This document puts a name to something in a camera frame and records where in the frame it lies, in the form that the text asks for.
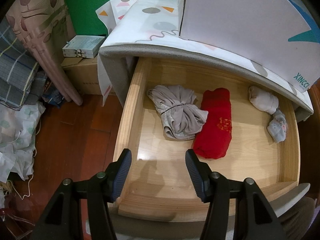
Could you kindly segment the pink floral curtain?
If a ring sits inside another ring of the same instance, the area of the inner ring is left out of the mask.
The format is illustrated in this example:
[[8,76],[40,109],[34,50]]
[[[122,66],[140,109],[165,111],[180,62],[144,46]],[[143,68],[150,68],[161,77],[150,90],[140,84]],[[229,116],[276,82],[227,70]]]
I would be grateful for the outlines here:
[[81,105],[81,96],[61,67],[62,49],[75,36],[65,0],[15,0],[5,16],[65,100]]

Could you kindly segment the white sock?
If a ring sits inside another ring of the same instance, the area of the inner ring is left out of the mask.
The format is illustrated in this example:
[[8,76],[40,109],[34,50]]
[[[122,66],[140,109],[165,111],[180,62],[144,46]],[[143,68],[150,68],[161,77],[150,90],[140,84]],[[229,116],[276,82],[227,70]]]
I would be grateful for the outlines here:
[[261,88],[251,86],[248,89],[250,103],[262,112],[274,114],[279,106],[279,99]]

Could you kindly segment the white XINCCI cardboard box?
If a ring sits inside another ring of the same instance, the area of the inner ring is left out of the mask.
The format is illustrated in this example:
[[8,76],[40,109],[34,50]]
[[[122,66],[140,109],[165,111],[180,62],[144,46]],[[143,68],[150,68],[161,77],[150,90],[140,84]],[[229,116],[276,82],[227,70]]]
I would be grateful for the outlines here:
[[319,79],[319,43],[288,42],[270,0],[179,0],[180,37],[252,60],[300,92]]

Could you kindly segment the grey underwear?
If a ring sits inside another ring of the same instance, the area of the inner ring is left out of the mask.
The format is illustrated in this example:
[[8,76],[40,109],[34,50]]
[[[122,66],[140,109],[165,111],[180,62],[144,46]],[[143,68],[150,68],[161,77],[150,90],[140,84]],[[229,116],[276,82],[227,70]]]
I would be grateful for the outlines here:
[[202,131],[208,111],[199,109],[195,92],[181,85],[157,85],[147,91],[162,121],[164,133],[170,139],[193,140]]

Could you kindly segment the light blue small box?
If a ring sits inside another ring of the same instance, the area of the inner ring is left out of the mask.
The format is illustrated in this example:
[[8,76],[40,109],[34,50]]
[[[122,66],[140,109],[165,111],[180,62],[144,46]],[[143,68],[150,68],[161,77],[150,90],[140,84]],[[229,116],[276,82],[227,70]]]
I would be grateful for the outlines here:
[[76,35],[63,47],[64,57],[95,58],[105,36]]

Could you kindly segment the light grey patterned sock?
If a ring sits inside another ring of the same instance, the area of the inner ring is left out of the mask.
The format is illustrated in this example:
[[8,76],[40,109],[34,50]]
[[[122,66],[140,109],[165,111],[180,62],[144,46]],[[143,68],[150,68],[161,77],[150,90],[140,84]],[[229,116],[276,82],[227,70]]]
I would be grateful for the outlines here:
[[273,114],[267,130],[275,143],[282,142],[286,139],[287,122],[284,113],[277,109]]

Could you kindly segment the wooden drawer grey front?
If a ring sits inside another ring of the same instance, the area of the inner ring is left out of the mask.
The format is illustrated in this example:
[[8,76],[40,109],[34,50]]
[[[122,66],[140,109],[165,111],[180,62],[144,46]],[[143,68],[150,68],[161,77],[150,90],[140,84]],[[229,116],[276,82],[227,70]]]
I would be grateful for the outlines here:
[[[171,139],[148,97],[157,85],[180,85],[195,92],[195,105],[214,100],[216,123],[203,128],[203,140]],[[123,191],[109,212],[119,239],[187,239],[200,236],[208,207],[196,195],[185,153],[195,149],[200,161],[231,180],[252,178],[282,215],[302,198],[300,145],[292,102],[278,96],[287,133],[276,143],[267,127],[272,116],[249,101],[251,83],[233,74],[185,61],[141,57],[138,60],[118,130],[114,157],[124,148],[132,164]]]

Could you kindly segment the white crumpled plastic bag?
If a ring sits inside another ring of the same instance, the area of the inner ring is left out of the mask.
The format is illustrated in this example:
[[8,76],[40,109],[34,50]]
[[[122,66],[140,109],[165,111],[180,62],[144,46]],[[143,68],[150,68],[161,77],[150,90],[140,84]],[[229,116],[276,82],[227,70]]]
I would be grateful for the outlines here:
[[11,173],[22,180],[33,174],[36,127],[45,109],[40,102],[19,111],[1,105],[1,182]]

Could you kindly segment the brown cardboard box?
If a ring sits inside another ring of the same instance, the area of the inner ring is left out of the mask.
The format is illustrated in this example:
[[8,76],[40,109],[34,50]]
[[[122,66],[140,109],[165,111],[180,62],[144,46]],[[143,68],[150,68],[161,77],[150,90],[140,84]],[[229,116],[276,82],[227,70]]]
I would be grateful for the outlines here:
[[107,72],[100,65],[99,56],[92,59],[66,57],[61,66],[80,93],[108,96],[113,92]]

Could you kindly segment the grey plaid bedding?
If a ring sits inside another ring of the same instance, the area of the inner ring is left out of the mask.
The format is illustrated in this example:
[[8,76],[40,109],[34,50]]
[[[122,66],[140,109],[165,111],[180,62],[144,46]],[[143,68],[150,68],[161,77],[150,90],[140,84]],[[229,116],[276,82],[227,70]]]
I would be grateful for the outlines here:
[[1,21],[1,103],[20,109],[34,105],[44,91],[47,76],[24,48],[6,18]]

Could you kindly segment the blue foam wall mat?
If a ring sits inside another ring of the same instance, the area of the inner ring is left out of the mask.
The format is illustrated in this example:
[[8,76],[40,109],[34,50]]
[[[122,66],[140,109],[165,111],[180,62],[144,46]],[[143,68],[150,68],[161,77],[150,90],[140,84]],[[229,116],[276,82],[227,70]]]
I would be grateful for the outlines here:
[[319,26],[303,0],[270,0],[267,6],[288,42],[319,43]]

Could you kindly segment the red underwear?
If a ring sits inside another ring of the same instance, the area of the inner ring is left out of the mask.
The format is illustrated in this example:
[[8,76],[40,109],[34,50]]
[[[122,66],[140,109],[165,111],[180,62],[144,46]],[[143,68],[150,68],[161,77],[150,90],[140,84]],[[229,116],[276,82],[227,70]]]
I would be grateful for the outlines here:
[[207,90],[203,94],[201,109],[208,112],[206,123],[197,133],[194,152],[205,159],[223,158],[232,139],[232,108],[230,92],[225,88]]

